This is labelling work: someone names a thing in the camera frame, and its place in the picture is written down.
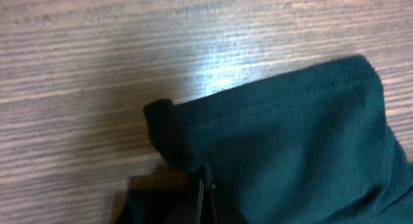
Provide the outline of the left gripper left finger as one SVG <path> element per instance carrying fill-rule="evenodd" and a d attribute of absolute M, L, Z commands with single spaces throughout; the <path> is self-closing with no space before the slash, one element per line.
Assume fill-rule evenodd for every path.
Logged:
<path fill-rule="evenodd" d="M 167 217 L 168 224 L 200 224 L 205 184 L 200 178 L 191 178 L 185 193 Z"/>

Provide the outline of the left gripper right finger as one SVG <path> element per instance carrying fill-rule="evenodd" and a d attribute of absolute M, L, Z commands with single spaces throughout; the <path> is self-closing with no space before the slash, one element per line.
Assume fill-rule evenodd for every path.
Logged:
<path fill-rule="evenodd" d="M 206 189 L 207 224 L 248 224 L 238 208 L 227 198 L 214 178 Z"/>

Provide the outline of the black t-shirt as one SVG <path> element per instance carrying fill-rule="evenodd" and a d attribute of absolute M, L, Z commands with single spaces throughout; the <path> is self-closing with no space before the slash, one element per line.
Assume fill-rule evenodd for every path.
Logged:
<path fill-rule="evenodd" d="M 165 161 L 203 180 L 201 223 L 212 178 L 248 223 L 412 222 L 412 165 L 364 56 L 143 112 Z M 117 222 L 167 223 L 185 190 L 132 190 Z"/>

